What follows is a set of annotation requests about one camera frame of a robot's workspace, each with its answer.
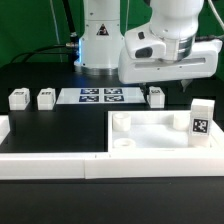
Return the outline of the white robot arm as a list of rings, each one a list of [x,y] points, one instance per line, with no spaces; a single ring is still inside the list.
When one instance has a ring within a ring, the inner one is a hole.
[[[124,84],[191,80],[215,74],[223,42],[198,37],[204,0],[144,0],[150,21],[120,32],[120,0],[83,0],[85,31],[78,41],[79,71],[117,74]]]

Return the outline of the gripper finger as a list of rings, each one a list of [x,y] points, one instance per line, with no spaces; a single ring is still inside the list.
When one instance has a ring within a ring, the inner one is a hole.
[[[187,87],[191,84],[192,80],[191,79],[184,79],[181,81],[182,85],[182,91],[185,92]]]

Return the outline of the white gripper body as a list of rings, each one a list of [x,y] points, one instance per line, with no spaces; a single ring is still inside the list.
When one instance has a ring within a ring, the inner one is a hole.
[[[221,48],[218,37],[162,35],[144,24],[125,33],[118,63],[119,80],[134,84],[211,77]]]

